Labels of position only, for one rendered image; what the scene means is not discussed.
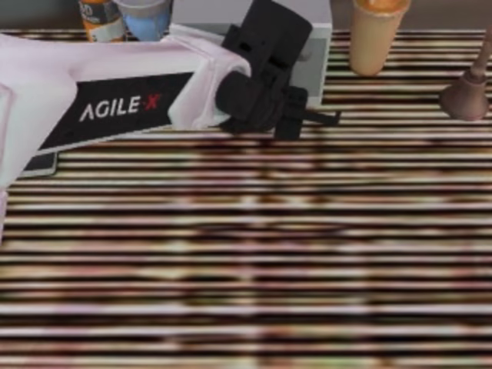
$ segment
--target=robotic arm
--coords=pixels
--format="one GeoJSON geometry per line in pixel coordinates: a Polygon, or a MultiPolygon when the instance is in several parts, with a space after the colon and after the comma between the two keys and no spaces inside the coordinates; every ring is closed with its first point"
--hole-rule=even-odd
{"type": "Polygon", "coordinates": [[[0,36],[0,189],[35,156],[164,126],[300,137],[308,94],[290,86],[312,25],[254,0],[241,27],[177,27],[161,42],[65,43],[0,36]]]}

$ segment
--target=striped surface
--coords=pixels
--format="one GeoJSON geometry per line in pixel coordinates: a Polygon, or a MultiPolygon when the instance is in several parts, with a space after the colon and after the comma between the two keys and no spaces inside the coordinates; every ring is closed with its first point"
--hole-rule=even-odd
{"type": "Polygon", "coordinates": [[[339,128],[161,131],[18,181],[0,368],[492,367],[492,125],[437,106],[481,38],[402,32],[371,79],[338,32],[339,128]]]}

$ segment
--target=tan cup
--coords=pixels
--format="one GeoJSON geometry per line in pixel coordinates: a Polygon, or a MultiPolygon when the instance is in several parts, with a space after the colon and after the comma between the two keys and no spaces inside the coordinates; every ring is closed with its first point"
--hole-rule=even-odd
{"type": "Polygon", "coordinates": [[[411,0],[353,0],[350,63],[354,73],[377,75],[411,0]]]}

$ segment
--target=white box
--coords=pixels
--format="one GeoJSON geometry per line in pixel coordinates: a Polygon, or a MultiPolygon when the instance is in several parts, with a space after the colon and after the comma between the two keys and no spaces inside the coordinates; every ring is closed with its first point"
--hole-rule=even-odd
{"type": "MultiPolygon", "coordinates": [[[[240,25],[253,0],[175,0],[172,23],[225,35],[231,25],[240,25]]],[[[306,18],[314,26],[311,37],[294,68],[292,85],[306,88],[309,105],[323,100],[333,22],[330,0],[276,0],[306,18]]]]}

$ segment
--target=plunger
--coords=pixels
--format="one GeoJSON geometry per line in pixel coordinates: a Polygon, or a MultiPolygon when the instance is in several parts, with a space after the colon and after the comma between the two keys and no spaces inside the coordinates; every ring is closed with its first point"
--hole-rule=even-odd
{"type": "Polygon", "coordinates": [[[485,32],[482,49],[473,65],[440,94],[440,106],[451,118],[477,121],[487,115],[487,63],[491,54],[492,26],[485,32]]]}

